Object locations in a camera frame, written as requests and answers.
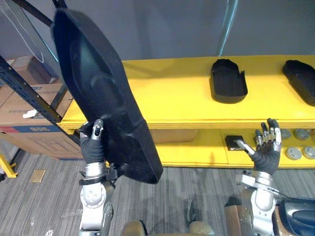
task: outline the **small black square object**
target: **small black square object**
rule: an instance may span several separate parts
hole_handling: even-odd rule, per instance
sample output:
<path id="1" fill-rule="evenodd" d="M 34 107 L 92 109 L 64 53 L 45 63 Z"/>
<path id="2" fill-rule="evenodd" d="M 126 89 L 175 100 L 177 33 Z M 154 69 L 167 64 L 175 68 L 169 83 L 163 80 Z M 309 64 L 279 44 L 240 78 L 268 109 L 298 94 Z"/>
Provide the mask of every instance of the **small black square object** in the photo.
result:
<path id="1" fill-rule="evenodd" d="M 244 140 L 242 135 L 227 135 L 225 137 L 226 146 L 229 151 L 243 151 L 243 149 L 234 142 L 234 140 L 238 139 Z"/>

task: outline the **gray round disc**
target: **gray round disc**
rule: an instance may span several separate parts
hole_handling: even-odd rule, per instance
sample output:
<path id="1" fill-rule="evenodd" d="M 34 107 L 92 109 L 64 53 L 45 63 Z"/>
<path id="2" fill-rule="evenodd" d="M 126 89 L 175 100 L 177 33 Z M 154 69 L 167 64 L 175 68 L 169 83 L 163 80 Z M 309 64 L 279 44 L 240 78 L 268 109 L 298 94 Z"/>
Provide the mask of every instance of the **gray round disc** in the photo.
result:
<path id="1" fill-rule="evenodd" d="M 288 129 L 281 129 L 281 138 L 282 139 L 288 139 L 291 137 L 290 130 Z"/>
<path id="2" fill-rule="evenodd" d="M 306 158 L 311 159 L 311 160 L 315 159 L 315 148 L 314 147 L 305 147 L 305 148 L 303 148 L 302 152 Z"/>
<path id="3" fill-rule="evenodd" d="M 306 129 L 296 129 L 294 131 L 294 136 L 299 140 L 306 140 L 310 134 L 307 132 Z"/>
<path id="4" fill-rule="evenodd" d="M 302 157 L 301 151 L 299 149 L 297 149 L 296 147 L 289 147 L 285 151 L 285 154 L 291 160 L 298 160 L 298 159 L 301 159 L 301 157 Z"/>

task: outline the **gray wall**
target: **gray wall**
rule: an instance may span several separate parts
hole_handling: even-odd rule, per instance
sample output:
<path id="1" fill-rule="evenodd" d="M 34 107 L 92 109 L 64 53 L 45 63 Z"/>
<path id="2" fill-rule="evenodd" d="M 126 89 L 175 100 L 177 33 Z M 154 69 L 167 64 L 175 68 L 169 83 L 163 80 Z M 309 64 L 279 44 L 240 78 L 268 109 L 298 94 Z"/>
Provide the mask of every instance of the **gray wall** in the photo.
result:
<path id="1" fill-rule="evenodd" d="M 53 19 L 52 1 L 29 0 Z M 214 56 L 226 8 L 223 0 L 66 0 L 89 15 L 123 59 Z M 54 52 L 47 26 L 28 14 Z M 0 14 L 0 54 L 30 52 Z M 223 55 L 315 54 L 314 0 L 239 0 Z"/>

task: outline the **gray carpet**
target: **gray carpet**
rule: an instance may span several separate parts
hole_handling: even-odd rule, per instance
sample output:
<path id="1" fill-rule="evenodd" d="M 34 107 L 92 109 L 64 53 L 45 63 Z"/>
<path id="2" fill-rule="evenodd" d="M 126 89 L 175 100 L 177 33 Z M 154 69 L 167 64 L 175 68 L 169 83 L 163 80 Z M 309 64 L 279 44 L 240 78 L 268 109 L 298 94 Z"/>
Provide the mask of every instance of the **gray carpet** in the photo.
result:
<path id="1" fill-rule="evenodd" d="M 79 199 L 83 161 L 56 161 L 21 152 L 16 179 L 0 182 L 0 235 L 77 235 L 82 206 Z M 29 183 L 34 169 L 46 169 L 42 183 Z M 238 169 L 164 168 L 157 185 L 121 177 L 112 203 L 110 236 L 118 236 L 129 220 L 143 220 L 149 233 L 185 233 L 186 211 L 192 202 L 198 219 L 208 222 L 217 236 L 226 236 L 224 205 L 242 187 Z M 278 189 L 293 197 L 315 198 L 314 170 L 278 170 Z"/>

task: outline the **cardboard box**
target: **cardboard box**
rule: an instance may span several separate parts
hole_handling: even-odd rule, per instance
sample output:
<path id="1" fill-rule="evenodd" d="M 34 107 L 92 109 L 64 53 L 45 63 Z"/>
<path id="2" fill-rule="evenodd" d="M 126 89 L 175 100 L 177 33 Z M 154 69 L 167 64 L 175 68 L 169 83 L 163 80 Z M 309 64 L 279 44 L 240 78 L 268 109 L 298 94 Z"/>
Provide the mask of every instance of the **cardboard box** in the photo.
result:
<path id="1" fill-rule="evenodd" d="M 39 96 L 41 96 L 47 103 L 49 103 L 54 100 L 57 92 L 62 87 L 62 84 L 31 85 L 31 87 L 38 93 Z M 72 99 L 72 95 L 69 91 L 67 91 L 63 97 L 63 100 L 71 100 L 71 99 Z M 7 100 L 6 103 L 20 104 L 22 102 L 25 102 L 25 100 L 17 93 L 14 93 L 10 96 L 10 98 Z"/>
<path id="2" fill-rule="evenodd" d="M 50 84 L 62 84 L 62 83 L 63 81 L 60 78 L 57 78 L 57 79 L 54 78 L 54 80 Z"/>
<path id="3" fill-rule="evenodd" d="M 33 153 L 33 154 L 40 154 L 39 151 L 31 148 L 29 145 L 27 145 L 25 143 L 22 143 L 16 139 L 14 139 L 9 134 L 0 132 L 0 139 L 8 141 L 9 143 L 11 143 L 15 146 L 18 146 L 19 148 L 23 149 L 24 151 L 28 151 L 28 152 Z"/>
<path id="4" fill-rule="evenodd" d="M 34 85 L 37 92 L 48 104 L 52 102 L 61 85 Z M 72 102 L 70 93 L 66 94 L 57 108 L 63 116 Z M 41 114 L 32 118 L 22 117 L 33 107 L 13 93 L 0 107 L 0 132 L 5 140 L 29 151 L 60 158 L 83 158 L 80 147 L 60 129 L 51 124 Z"/>
<path id="5" fill-rule="evenodd" d="M 11 66 L 30 85 L 50 83 L 51 76 L 34 56 L 16 58 Z"/>
<path id="6" fill-rule="evenodd" d="M 0 107 L 7 101 L 12 95 L 13 90 L 8 86 L 0 86 Z"/>
<path id="7" fill-rule="evenodd" d="M 12 58 L 12 59 L 6 59 L 5 61 L 6 61 L 6 63 L 8 63 L 9 65 L 12 65 L 13 62 L 15 61 L 15 59 L 14 59 L 14 58 Z"/>

